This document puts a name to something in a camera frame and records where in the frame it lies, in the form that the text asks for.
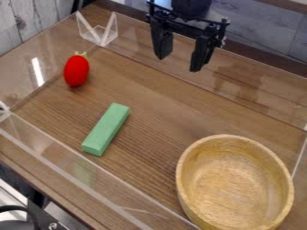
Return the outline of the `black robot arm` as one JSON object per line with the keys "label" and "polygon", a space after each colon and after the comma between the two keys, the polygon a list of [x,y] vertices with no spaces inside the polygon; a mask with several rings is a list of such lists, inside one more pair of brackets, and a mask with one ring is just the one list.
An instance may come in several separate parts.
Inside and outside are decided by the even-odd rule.
{"label": "black robot arm", "polygon": [[173,53],[174,34],[195,40],[190,71],[199,72],[215,48],[225,46],[231,20],[211,9],[213,0],[147,0],[147,19],[154,52],[159,59]]}

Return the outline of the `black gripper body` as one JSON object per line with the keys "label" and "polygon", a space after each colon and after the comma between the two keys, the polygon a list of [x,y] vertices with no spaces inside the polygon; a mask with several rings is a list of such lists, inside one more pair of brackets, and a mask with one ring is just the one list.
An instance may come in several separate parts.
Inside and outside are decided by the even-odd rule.
{"label": "black gripper body", "polygon": [[226,43],[226,30],[231,19],[213,9],[214,0],[147,0],[148,16],[179,26],[178,33],[195,37],[199,32],[217,39],[217,46]]}

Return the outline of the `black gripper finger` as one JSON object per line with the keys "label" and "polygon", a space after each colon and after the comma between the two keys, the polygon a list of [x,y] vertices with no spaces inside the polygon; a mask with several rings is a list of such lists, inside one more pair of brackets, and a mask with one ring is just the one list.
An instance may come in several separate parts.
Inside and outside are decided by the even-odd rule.
{"label": "black gripper finger", "polygon": [[198,72],[209,63],[217,46],[217,39],[202,35],[195,41],[195,50],[191,57],[190,71]]}
{"label": "black gripper finger", "polygon": [[151,23],[151,39],[155,55],[165,59],[173,53],[173,32],[158,22]]}

